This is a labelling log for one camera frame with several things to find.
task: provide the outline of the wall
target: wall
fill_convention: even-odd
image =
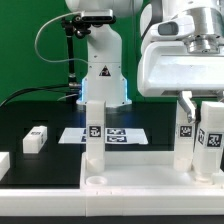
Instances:
[[[40,60],[34,51],[34,40],[48,20],[67,13],[64,0],[1,0],[0,3],[0,102],[19,89],[67,82],[67,63],[50,64]],[[118,19],[112,28],[123,39],[122,73],[129,81],[128,94],[142,101],[137,91],[137,63],[140,58],[139,14],[135,18]],[[66,58],[66,39],[60,21],[43,33],[39,48],[50,59]],[[86,40],[75,40],[76,57],[87,58]],[[86,74],[86,65],[76,63],[79,80]],[[57,100],[63,94],[29,93],[18,100]]]

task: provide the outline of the white block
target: white block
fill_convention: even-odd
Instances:
[[[23,139],[23,153],[37,154],[47,140],[47,127],[33,127]]]
[[[203,102],[201,122],[195,141],[193,166],[196,179],[212,182],[212,174],[220,170],[224,145],[224,104]]]
[[[8,152],[0,153],[0,180],[5,176],[10,168],[10,160]]]
[[[105,166],[105,102],[89,101],[86,110],[87,170],[99,173]]]
[[[176,132],[174,144],[174,169],[191,170],[194,149],[195,124],[189,124],[187,113],[177,102]]]

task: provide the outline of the black table surface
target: black table surface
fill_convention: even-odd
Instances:
[[[108,128],[142,128],[148,145],[106,145],[106,151],[173,150],[175,103],[134,103],[126,112],[107,113]],[[23,154],[22,139],[34,127],[48,128],[39,154]],[[0,152],[10,153],[10,170],[0,189],[77,189],[85,145],[58,144],[66,127],[85,128],[85,112],[66,102],[13,102],[0,108]],[[224,223],[224,216],[0,217],[7,223]]]

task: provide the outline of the metal bracket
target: metal bracket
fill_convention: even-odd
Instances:
[[[182,91],[179,94],[178,102],[184,111],[187,113],[187,119],[189,123],[195,123],[196,121],[196,108],[191,102],[192,92],[191,91]]]

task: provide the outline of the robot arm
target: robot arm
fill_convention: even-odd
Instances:
[[[137,13],[143,0],[65,0],[70,11],[111,9],[116,17],[128,17]]]
[[[82,80],[82,109],[90,100],[105,101],[117,110],[128,106],[127,82],[121,72],[122,40],[108,24],[116,17],[135,14],[143,0],[66,0],[72,12],[79,11],[71,22],[78,38],[87,36],[88,72]]]
[[[214,97],[224,89],[221,3],[163,0],[162,21],[148,30],[142,22],[138,89],[143,96],[179,96],[187,90],[193,97]]]

